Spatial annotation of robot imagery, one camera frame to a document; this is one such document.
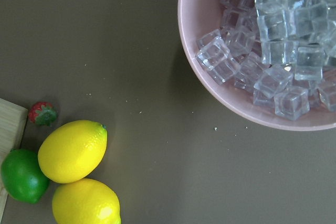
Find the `red strawberry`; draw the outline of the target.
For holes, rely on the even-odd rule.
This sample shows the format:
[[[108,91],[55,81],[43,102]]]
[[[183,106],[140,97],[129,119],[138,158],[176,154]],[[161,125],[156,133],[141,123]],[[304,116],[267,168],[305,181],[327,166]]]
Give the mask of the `red strawberry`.
[[[28,112],[28,119],[36,125],[51,126],[57,117],[54,106],[44,101],[35,103]]]

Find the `wooden cutting board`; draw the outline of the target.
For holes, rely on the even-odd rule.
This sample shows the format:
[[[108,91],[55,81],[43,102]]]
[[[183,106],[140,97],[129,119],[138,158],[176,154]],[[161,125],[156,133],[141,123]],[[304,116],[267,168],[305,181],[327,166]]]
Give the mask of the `wooden cutting board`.
[[[27,114],[26,108],[1,99],[1,164],[12,149],[19,148]]]

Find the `yellow lemon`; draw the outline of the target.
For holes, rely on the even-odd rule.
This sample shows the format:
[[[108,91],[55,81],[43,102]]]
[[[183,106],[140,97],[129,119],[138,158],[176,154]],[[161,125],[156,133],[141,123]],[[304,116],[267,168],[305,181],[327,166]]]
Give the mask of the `yellow lemon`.
[[[38,163],[41,171],[60,184],[78,181],[101,162],[107,148],[108,132],[98,122],[77,120],[66,123],[41,144]]]
[[[121,223],[116,193],[94,179],[60,185],[52,198],[52,211],[56,223]]]

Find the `pink bowl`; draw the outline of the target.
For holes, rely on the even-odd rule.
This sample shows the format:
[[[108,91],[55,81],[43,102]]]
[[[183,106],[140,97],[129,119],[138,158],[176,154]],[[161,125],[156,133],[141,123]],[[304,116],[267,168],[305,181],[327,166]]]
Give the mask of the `pink bowl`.
[[[335,113],[324,105],[292,121],[276,116],[270,109],[253,105],[252,96],[235,88],[233,82],[217,84],[196,59],[196,40],[219,27],[222,7],[219,0],[178,0],[178,26],[184,52],[202,85],[221,104],[257,124],[287,131],[319,131],[335,127]]]

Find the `clear ice cubes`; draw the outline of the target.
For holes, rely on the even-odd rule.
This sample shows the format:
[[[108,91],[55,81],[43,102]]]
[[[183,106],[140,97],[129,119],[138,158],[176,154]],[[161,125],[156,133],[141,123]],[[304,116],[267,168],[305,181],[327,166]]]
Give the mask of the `clear ice cubes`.
[[[197,40],[196,60],[217,83],[296,120],[335,111],[335,0],[220,0],[222,20]]]

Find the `green lime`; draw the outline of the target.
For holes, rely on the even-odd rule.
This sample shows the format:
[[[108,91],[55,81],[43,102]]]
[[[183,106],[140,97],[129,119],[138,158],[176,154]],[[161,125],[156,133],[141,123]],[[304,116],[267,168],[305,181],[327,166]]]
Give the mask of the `green lime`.
[[[8,194],[21,202],[39,202],[50,180],[41,171],[37,154],[25,149],[12,150],[1,164],[1,178]]]

